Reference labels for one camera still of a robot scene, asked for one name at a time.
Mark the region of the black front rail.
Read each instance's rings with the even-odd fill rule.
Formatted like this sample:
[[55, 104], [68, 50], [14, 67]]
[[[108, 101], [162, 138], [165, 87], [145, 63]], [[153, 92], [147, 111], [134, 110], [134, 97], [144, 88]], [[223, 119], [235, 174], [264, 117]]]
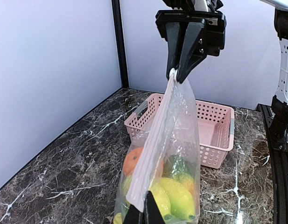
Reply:
[[274, 134], [271, 125], [275, 122], [270, 106], [258, 104], [266, 132], [267, 145], [273, 178], [274, 224], [288, 224], [288, 129], [282, 137]]

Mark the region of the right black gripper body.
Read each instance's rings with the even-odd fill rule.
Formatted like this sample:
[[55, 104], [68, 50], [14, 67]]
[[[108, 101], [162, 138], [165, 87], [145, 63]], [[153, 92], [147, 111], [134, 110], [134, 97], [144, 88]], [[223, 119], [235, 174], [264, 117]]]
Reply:
[[220, 12], [203, 12], [183, 10], [160, 10], [157, 12], [156, 25], [162, 38], [167, 39], [166, 24], [177, 22], [181, 26], [181, 35], [185, 34], [187, 26], [190, 22], [200, 22], [205, 20], [205, 37], [202, 43], [206, 43], [204, 48], [210, 56], [219, 56], [220, 51], [225, 47], [225, 15]]

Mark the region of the yellow toy banana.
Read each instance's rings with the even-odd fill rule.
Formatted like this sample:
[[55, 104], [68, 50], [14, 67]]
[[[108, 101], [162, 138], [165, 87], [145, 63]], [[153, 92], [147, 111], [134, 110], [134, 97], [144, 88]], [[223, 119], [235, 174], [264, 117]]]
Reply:
[[192, 194], [179, 182], [166, 177], [157, 178], [149, 188], [165, 222], [174, 217], [180, 221], [196, 221]]

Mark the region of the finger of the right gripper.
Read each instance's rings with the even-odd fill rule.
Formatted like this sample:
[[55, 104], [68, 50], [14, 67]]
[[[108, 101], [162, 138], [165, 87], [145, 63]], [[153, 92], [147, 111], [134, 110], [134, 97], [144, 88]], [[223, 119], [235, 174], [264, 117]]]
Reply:
[[185, 30], [184, 46], [187, 50], [186, 73], [177, 73], [177, 81], [183, 83], [190, 72], [206, 58], [206, 21], [189, 22]]
[[168, 22], [166, 24], [166, 35], [168, 44], [167, 73], [172, 68], [178, 70], [179, 74], [186, 73], [187, 50], [184, 46], [185, 31], [180, 22]]

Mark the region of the right black frame post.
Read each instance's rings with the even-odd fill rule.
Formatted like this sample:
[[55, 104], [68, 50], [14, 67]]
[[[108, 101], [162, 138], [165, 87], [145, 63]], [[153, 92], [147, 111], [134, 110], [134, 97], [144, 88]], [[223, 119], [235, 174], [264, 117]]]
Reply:
[[115, 37], [116, 37], [121, 84], [123, 88], [129, 88], [128, 68], [126, 60], [126, 49], [123, 34], [120, 1], [111, 0], [111, 3], [112, 3], [112, 14], [113, 14]]

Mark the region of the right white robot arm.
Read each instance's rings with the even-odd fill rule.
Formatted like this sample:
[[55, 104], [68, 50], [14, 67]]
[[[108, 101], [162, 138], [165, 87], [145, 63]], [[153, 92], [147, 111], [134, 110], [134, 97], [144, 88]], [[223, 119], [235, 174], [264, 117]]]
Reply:
[[[278, 86], [272, 99], [274, 117], [265, 120], [268, 142], [285, 150], [288, 134], [288, 0], [267, 0], [275, 8], [274, 28], [280, 40], [281, 64]], [[156, 25], [168, 43], [166, 76], [183, 83], [208, 55], [219, 56], [225, 47], [225, 15], [219, 0], [167, 0], [169, 10], [156, 14]]]

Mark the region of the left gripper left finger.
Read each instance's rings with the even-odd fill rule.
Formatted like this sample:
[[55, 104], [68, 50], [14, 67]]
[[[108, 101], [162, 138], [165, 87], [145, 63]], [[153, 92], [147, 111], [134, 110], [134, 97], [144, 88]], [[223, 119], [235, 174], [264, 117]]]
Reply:
[[129, 206], [129, 209], [125, 215], [123, 224], [143, 224], [144, 218], [143, 213], [140, 212], [132, 204]]

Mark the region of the clear zip top bag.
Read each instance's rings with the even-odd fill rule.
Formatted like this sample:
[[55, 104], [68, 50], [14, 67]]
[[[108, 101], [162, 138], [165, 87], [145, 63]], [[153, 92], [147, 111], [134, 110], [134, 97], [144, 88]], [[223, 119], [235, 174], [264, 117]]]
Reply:
[[115, 224], [196, 224], [200, 216], [197, 105], [188, 81], [171, 69], [164, 94], [151, 94], [125, 120]]

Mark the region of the toy orange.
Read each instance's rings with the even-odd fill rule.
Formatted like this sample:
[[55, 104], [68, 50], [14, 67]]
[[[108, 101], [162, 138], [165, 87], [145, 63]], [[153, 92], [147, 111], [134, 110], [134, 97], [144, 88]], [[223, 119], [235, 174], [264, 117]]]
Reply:
[[143, 147], [138, 147], [130, 151], [123, 163], [123, 173], [125, 175], [131, 175], [137, 165], [137, 162], [141, 156]]

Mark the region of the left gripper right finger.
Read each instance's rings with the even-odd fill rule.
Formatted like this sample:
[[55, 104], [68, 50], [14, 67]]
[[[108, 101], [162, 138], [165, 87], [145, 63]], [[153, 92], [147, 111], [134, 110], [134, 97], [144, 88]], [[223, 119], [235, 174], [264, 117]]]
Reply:
[[151, 191], [146, 194], [143, 212], [144, 224], [165, 224]]

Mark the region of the green orange toy mango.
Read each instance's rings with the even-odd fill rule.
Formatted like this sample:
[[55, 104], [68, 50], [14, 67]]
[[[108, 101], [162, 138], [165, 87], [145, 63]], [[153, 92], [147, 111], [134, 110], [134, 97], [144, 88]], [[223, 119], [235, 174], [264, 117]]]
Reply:
[[174, 175], [174, 179], [185, 187], [192, 195], [195, 193], [195, 181], [191, 175], [180, 172]]

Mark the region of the yellow toy pepper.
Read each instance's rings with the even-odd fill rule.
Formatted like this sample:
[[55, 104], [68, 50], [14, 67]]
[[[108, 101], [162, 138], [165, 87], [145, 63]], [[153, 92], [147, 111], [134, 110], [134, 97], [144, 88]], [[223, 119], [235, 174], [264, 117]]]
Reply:
[[113, 218], [113, 224], [123, 224], [121, 213], [117, 213]]

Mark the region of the pink plastic basket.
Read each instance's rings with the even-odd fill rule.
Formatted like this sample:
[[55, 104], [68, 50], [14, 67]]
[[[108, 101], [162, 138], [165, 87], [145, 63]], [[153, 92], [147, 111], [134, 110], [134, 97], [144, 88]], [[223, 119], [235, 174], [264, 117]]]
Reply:
[[[132, 143], [136, 135], [148, 130], [163, 99], [163, 94], [153, 93], [125, 120], [124, 124]], [[201, 165], [219, 169], [229, 151], [233, 149], [234, 109], [205, 101], [196, 101], [200, 139]]]

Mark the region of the green toy watermelon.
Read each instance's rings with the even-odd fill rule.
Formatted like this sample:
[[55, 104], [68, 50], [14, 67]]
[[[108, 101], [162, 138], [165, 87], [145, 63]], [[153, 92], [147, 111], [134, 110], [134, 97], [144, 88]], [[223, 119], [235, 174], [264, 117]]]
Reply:
[[178, 155], [171, 155], [164, 163], [163, 177], [173, 177], [180, 172], [193, 175], [192, 168], [188, 161]]

